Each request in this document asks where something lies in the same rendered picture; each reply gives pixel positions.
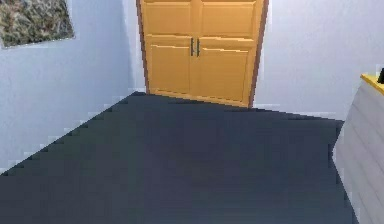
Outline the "mottled framed wall picture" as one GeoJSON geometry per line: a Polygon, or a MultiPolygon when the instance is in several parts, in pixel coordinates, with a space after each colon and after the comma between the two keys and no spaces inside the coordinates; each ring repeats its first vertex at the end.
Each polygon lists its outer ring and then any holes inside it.
{"type": "Polygon", "coordinates": [[[0,0],[3,48],[74,37],[66,0],[0,0]]]}

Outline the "orange wooden double door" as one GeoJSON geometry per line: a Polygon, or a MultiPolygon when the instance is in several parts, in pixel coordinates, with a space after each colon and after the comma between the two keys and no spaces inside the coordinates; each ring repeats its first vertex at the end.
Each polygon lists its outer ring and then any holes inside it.
{"type": "Polygon", "coordinates": [[[136,2],[148,93],[253,105],[269,0],[136,2]]]}

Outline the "white cabinet with yellow top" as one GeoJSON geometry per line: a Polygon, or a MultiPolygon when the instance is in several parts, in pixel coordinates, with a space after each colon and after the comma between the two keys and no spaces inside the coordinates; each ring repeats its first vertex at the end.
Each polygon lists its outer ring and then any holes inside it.
{"type": "Polygon", "coordinates": [[[384,84],[361,79],[332,159],[358,224],[384,224],[384,84]]]}

